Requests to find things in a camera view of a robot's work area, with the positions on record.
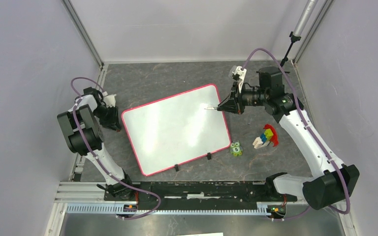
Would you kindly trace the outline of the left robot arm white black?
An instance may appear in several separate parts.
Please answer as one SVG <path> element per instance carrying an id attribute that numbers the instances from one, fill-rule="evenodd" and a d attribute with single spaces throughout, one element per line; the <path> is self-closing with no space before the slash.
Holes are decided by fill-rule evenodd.
<path id="1" fill-rule="evenodd" d="M 102 174 L 105 200 L 130 200 L 135 187 L 104 145 L 103 128 L 119 132 L 118 107 L 114 95 L 88 87 L 75 99 L 74 106 L 57 116 L 63 137 L 71 152 L 88 159 Z"/>

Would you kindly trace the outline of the whiteboard with pink frame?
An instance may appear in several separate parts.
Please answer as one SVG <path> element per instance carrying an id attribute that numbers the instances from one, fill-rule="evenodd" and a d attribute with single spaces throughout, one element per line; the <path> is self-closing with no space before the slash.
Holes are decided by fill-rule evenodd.
<path id="1" fill-rule="evenodd" d="M 218 87 L 207 84 L 121 114 L 142 175 L 152 176 L 228 148 L 231 137 Z"/>

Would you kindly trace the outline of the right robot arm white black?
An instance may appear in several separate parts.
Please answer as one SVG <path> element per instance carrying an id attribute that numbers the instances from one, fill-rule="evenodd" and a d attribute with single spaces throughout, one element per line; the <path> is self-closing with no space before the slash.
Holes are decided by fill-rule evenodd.
<path id="1" fill-rule="evenodd" d="M 312 125 L 302 102 L 284 90 L 283 73 L 274 66 L 258 70 L 259 85 L 244 81 L 247 70 L 234 66 L 229 77 L 234 80 L 230 94 L 216 108 L 241 115 L 247 106 L 263 106 L 265 111 L 288 133 L 301 151 L 311 170 L 311 177 L 277 173 L 266 178 L 265 196 L 276 201 L 284 194 L 304 199 L 315 209 L 332 207 L 344 200 L 346 214 L 350 197 L 360 172 L 346 165 L 326 144 Z"/>

